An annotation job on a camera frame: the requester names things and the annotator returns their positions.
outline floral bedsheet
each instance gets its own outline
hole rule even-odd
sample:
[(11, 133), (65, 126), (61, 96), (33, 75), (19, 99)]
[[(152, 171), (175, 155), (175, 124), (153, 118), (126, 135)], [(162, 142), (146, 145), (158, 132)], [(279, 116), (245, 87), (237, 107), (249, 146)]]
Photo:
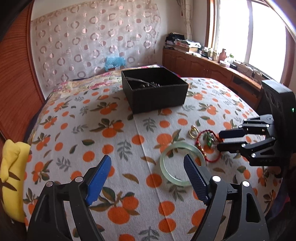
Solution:
[[(183, 79), (189, 84), (183, 106), (136, 115), (122, 90), (120, 71), (58, 86), (31, 135), (23, 194), (26, 225), (48, 180), (68, 183), (108, 154), (111, 171), (90, 207), (105, 240), (190, 240), (206, 207), (192, 187), (179, 187), (165, 179), (159, 167), (160, 154), (178, 141), (194, 144), (188, 135), (193, 124), (200, 131), (218, 133), (257, 114), (215, 80)], [(248, 135), (239, 140), (254, 143), (263, 137)], [(204, 150), (209, 158), (217, 155), (215, 149), (204, 146)], [(174, 150), (166, 166), (177, 178), (188, 180), (183, 156), (184, 150)], [(248, 180), (262, 210), (268, 212), (281, 180), (267, 168), (251, 167), (239, 153), (223, 153), (218, 162), (207, 163), (207, 167), (227, 182)], [(230, 205), (226, 203), (219, 240), (223, 239)], [(79, 240), (67, 203), (65, 210), (73, 239)]]

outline bracelet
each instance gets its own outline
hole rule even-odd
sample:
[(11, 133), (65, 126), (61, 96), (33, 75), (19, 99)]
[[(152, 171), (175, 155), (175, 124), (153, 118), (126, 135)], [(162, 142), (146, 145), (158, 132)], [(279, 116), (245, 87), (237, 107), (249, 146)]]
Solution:
[(219, 138), (218, 136), (216, 136), (216, 134), (215, 134), (213, 131), (211, 131), (211, 130), (205, 130), (205, 131), (202, 131), (202, 132), (200, 132), (199, 135), (197, 136), (195, 146), (196, 146), (196, 147), (202, 152), (202, 154), (203, 154), (203, 156), (204, 156), (204, 159), (205, 159), (207, 162), (214, 163), (214, 162), (217, 162), (217, 161), (220, 159), (220, 157), (221, 157), (221, 152), (219, 152), (219, 155), (218, 155), (218, 157), (217, 157), (215, 160), (209, 160), (209, 159), (207, 158), (207, 155), (205, 154), (204, 149), (201, 147), (201, 145), (200, 145), (200, 143), (199, 143), (199, 138), (201, 137), (201, 135), (202, 135), (203, 133), (206, 133), (206, 132), (212, 133), (212, 134), (215, 136), (215, 138), (218, 140), (218, 142), (223, 142), (223, 140), (222, 140), (221, 138)]
[(187, 144), (186, 142), (176, 142), (176, 143), (168, 146), (162, 152), (162, 154), (160, 156), (159, 163), (160, 163), (161, 172), (163, 173), (163, 175), (165, 176), (165, 178), (167, 180), (169, 180), (171, 183), (173, 183), (173, 184), (175, 184), (177, 186), (189, 187), (189, 186), (191, 186), (191, 182), (190, 181), (181, 181), (181, 180), (178, 180), (177, 178), (175, 178), (171, 174), (169, 174), (168, 170), (165, 167), (165, 156), (166, 156), (166, 154), (170, 150), (173, 150), (173, 149), (176, 149), (176, 148), (182, 148), (182, 149), (187, 149), (187, 150), (192, 151), (194, 154), (197, 155), (197, 157), (199, 157), (202, 166), (206, 166), (206, 164), (205, 164), (205, 158), (204, 158), (202, 152), (196, 146)]

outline ring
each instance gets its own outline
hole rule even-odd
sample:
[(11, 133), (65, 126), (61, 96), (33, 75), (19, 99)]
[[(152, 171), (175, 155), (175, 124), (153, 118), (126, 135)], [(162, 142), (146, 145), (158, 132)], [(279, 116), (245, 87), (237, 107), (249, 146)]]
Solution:
[(168, 146), (161, 154), (160, 156), (160, 161), (159, 161), (159, 164), (160, 164), (160, 169), (161, 169), (161, 172), (163, 173), (163, 175), (165, 176), (165, 178), (167, 180), (169, 180), (171, 183), (177, 185), (177, 186), (181, 186), (181, 187), (190, 187), (192, 186), (191, 182), (190, 181), (181, 181), (175, 177), (173, 177), (169, 172), (168, 170), (166, 169), (165, 167), (165, 156), (166, 154), (170, 151), (170, 150), (173, 150), (173, 149), (176, 149), (176, 148), (183, 148), (183, 149), (187, 149), (187, 150), (190, 150), (192, 151), (194, 154), (196, 154), (199, 159), (200, 159), (200, 162), (201, 162), (201, 166), (202, 167), (205, 167), (206, 166), (206, 163), (205, 163), (205, 158), (202, 154), (202, 152), (196, 147), (196, 146), (193, 146), (193, 145), (189, 145), (187, 144), (186, 142), (176, 142), (170, 146)]
[(199, 133), (200, 133), (200, 132), (199, 132), (199, 130), (196, 128), (196, 126), (195, 126), (195, 125), (192, 125), (192, 126), (191, 126), (191, 129), (190, 129), (190, 131), (189, 131), (189, 135), (190, 135), (193, 139), (197, 139)]

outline patterned fabric wall covering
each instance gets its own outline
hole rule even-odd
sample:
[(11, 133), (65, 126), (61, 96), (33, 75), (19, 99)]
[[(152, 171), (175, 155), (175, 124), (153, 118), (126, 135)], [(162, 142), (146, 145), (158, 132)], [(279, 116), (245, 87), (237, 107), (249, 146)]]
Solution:
[(155, 63), (160, 14), (154, 0), (100, 0), (72, 5), (31, 22), (32, 54), (41, 86), (104, 72), (106, 57), (127, 67)]

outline gold ring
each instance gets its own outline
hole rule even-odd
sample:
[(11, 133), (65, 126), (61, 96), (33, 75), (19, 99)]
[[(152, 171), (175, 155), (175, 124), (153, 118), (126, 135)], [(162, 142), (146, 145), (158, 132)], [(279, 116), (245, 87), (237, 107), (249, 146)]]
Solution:
[(196, 126), (192, 125), (192, 126), (191, 126), (191, 129), (190, 129), (190, 131), (189, 131), (189, 135), (190, 135), (193, 139), (197, 139), (198, 134), (199, 134), (199, 130), (196, 128)]

